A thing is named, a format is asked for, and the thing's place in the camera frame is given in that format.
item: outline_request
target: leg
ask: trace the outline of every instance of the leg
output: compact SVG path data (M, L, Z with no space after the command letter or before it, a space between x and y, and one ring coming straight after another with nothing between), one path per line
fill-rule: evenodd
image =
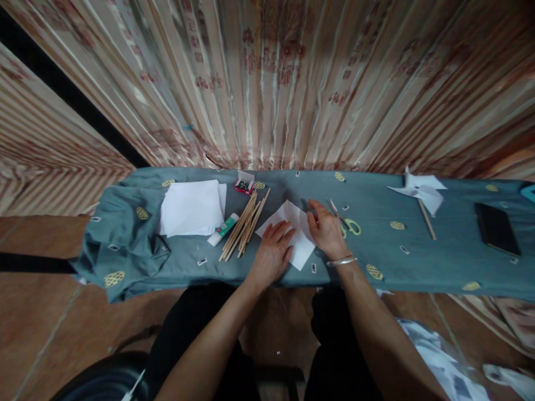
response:
M341 288L327 288L312 300L312 331L321 343L305 400L382 399L355 338Z
M178 359L233 292L234 288L224 283L190 287L171 308L147 362L145 378L149 383L151 399L158 394ZM243 354L237 341L215 399L240 398L254 400L259 399L259 395L252 360Z

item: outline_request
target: person's left hand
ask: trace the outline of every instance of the person's left hand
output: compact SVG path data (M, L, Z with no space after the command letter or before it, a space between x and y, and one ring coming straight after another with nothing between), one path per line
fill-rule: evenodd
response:
M294 249L293 246L288 247L288 244L295 234L295 228L286 233L289 227L290 222L284 220L274 227L270 224L262 236L255 261L245 280L253 284L259 291L266 290L288 268Z

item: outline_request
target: person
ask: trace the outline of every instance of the person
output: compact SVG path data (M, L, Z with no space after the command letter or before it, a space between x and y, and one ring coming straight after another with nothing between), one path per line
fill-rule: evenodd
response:
M310 200L310 234L331 261L353 257L340 221ZM145 379L152 397L165 400L260 399L250 357L238 335L260 296L288 268L295 229L269 225L254 263L237 289L216 283L188 288L163 323ZM320 342L305 400L447 399L394 316L376 295L357 261L336 270L341 288L313 298L312 329Z

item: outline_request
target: smartphone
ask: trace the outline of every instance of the smartphone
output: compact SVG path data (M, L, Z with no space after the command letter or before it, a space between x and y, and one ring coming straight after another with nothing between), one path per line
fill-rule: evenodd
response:
M483 203L476 203L475 214L478 216L479 231L484 243L510 255L521 255L506 212Z

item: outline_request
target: curtain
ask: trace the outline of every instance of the curtain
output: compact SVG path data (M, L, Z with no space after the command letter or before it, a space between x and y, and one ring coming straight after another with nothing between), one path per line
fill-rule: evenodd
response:
M527 1L1 3L151 165L535 175Z
M0 216L90 213L133 169L0 43Z

